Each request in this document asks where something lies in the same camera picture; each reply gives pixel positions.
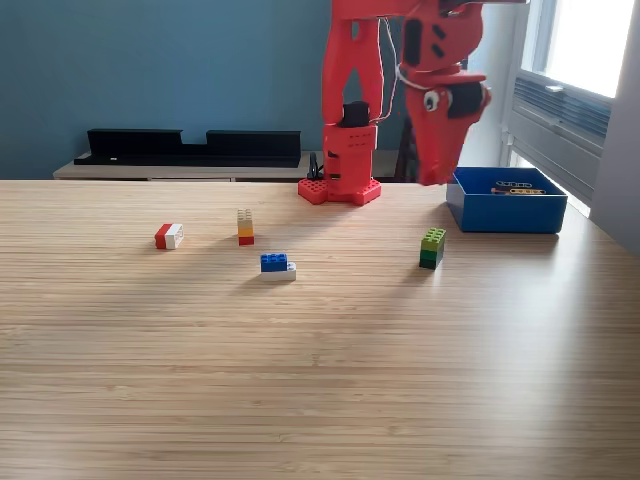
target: black object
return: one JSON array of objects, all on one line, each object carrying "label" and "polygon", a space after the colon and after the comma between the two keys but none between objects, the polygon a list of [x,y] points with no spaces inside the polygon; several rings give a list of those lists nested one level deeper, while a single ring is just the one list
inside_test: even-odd
[{"label": "black object", "polygon": [[438,58],[444,57],[444,51],[440,48],[440,46],[437,43],[434,43],[433,45],[431,45],[431,50],[433,50],[433,53],[435,53]]},{"label": "black object", "polygon": [[442,28],[440,28],[440,25],[434,25],[432,29],[433,33],[435,33],[440,40],[447,38],[447,34],[442,30]]},{"label": "black object", "polygon": [[209,131],[203,145],[182,143],[182,130],[89,130],[91,155],[76,165],[276,167],[300,164],[300,132]]},{"label": "black object", "polygon": [[420,63],[421,42],[422,22],[416,18],[407,20],[404,26],[404,61],[412,67]]},{"label": "black object", "polygon": [[369,104],[363,101],[343,105],[344,117],[338,124],[342,128],[366,127],[369,125]]},{"label": "black object", "polygon": [[460,118],[476,113],[484,102],[484,89],[480,82],[449,85],[451,106],[449,118]]},{"label": "black object", "polygon": [[318,156],[316,152],[311,152],[309,156],[309,173],[307,173],[307,178],[309,180],[322,180],[324,178],[324,174],[321,170],[324,168],[324,165],[318,166]]}]

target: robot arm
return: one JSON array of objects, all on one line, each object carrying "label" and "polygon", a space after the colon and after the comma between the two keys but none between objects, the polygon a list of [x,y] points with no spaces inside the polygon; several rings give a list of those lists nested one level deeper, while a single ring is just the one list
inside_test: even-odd
[{"label": "robot arm", "polygon": [[[360,205],[380,195],[380,185],[371,180],[384,91],[380,19],[395,16],[404,17],[396,76],[407,86],[407,109],[420,158],[419,181],[446,183],[458,164],[469,127],[491,101],[482,84],[486,77],[463,72],[459,65],[482,39],[482,4],[527,1],[332,0],[322,78],[326,180],[321,188],[314,186],[313,195],[301,182],[300,194],[313,203]],[[358,25],[355,37],[354,23]],[[362,101],[344,105],[343,90],[354,69]]]}]

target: wire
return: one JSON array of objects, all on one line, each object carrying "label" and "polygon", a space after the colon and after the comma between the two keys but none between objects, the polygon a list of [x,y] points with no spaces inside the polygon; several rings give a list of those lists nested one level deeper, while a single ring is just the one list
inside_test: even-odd
[{"label": "wire", "polygon": [[389,110],[386,115],[380,115],[378,118],[374,119],[374,122],[382,122],[391,116],[391,112],[393,111],[393,99],[396,96],[396,89],[398,87],[398,53],[396,51],[396,46],[393,43],[393,35],[391,34],[391,24],[388,18],[383,18],[382,21],[385,23],[387,29],[387,36],[389,37],[389,45],[391,46],[391,51],[393,52],[393,64],[396,66],[393,78],[393,88],[391,89],[391,98],[389,100]]},{"label": "wire", "polygon": [[417,83],[413,83],[411,80],[409,80],[407,77],[404,76],[404,74],[402,73],[402,70],[400,70],[400,64],[396,65],[396,77],[400,79],[400,81],[402,81],[402,83],[404,83],[405,85],[411,87],[411,88],[415,88],[417,90],[422,90],[424,92],[428,92],[430,90],[433,90],[433,88],[430,87],[425,87],[424,85],[418,85]]}]

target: blue lego brick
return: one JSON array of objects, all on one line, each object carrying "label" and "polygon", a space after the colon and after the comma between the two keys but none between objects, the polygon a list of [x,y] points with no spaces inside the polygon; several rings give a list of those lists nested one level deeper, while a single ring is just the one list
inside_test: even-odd
[{"label": "blue lego brick", "polygon": [[286,253],[265,253],[260,257],[260,269],[262,272],[286,272]]}]

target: bright window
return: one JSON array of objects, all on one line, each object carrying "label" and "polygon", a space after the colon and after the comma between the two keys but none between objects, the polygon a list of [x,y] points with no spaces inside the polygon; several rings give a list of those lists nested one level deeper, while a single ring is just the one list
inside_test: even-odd
[{"label": "bright window", "polygon": [[615,97],[633,3],[532,0],[523,68]]}]

